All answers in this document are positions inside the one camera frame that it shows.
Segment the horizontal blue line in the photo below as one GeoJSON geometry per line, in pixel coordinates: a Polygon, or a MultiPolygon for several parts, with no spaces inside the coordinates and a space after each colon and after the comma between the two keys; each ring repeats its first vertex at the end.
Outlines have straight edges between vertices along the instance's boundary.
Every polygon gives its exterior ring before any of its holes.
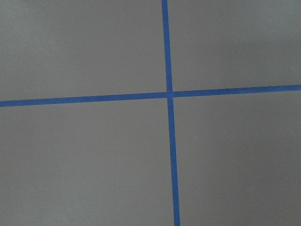
{"type": "Polygon", "coordinates": [[[166,92],[0,101],[0,107],[166,98],[166,92]]]}
{"type": "Polygon", "coordinates": [[[284,92],[301,90],[301,85],[287,86],[265,86],[265,87],[249,87],[249,88],[232,88],[232,89],[203,89],[191,91],[175,91],[174,97],[199,97],[199,96],[215,96],[245,93],[268,93],[268,92],[284,92]]]}

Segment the gray floor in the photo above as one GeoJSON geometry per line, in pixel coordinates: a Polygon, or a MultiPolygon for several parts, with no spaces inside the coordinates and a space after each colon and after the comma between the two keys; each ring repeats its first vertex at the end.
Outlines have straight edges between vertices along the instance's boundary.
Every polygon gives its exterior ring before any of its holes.
{"type": "MultiPolygon", "coordinates": [[[[170,0],[174,91],[301,84],[298,0],[170,0]]],[[[0,101],[165,92],[159,0],[0,0],[0,101]]],[[[174,99],[182,226],[301,225],[301,91],[174,99]]],[[[0,225],[172,226],[166,99],[0,108],[0,225]]]]}

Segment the blue line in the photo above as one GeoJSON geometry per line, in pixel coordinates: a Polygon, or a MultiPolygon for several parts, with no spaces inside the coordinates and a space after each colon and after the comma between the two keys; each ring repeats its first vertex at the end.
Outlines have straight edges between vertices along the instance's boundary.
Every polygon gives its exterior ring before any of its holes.
{"type": "Polygon", "coordinates": [[[162,17],[163,17],[164,51],[165,51],[171,180],[172,180],[173,204],[174,204],[174,226],[180,226],[178,172],[177,172],[177,157],[176,157],[175,129],[174,129],[173,81],[172,81],[172,72],[171,72],[167,0],[162,0],[162,17]]]}
{"type": "Polygon", "coordinates": [[[249,87],[249,88],[232,88],[232,89],[203,89],[191,91],[176,91],[174,97],[199,97],[199,96],[215,96],[215,95],[231,95],[245,93],[268,93],[268,92],[285,92],[301,90],[301,85],[287,86],[265,86],[265,87],[249,87]]]}
{"type": "Polygon", "coordinates": [[[90,97],[62,97],[48,99],[31,99],[31,100],[8,100],[0,101],[0,107],[26,106],[26,105],[56,105],[70,103],[116,101],[116,100],[139,100],[139,99],[156,99],[166,98],[166,92],[159,93],[137,93],[137,94],[120,94],[90,97]]]}

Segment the gray square panel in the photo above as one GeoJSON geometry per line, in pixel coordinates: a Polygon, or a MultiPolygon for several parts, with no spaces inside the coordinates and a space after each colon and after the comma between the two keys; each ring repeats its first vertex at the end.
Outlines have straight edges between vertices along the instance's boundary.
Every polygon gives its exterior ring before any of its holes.
{"type": "Polygon", "coordinates": [[[0,0],[0,100],[166,90],[160,0],[0,0]]]}
{"type": "Polygon", "coordinates": [[[182,226],[301,225],[301,92],[177,98],[182,226]]]}
{"type": "Polygon", "coordinates": [[[301,1],[169,1],[174,90],[301,84],[301,1]]]}
{"type": "Polygon", "coordinates": [[[0,108],[0,225],[173,225],[166,100],[0,108]]]}

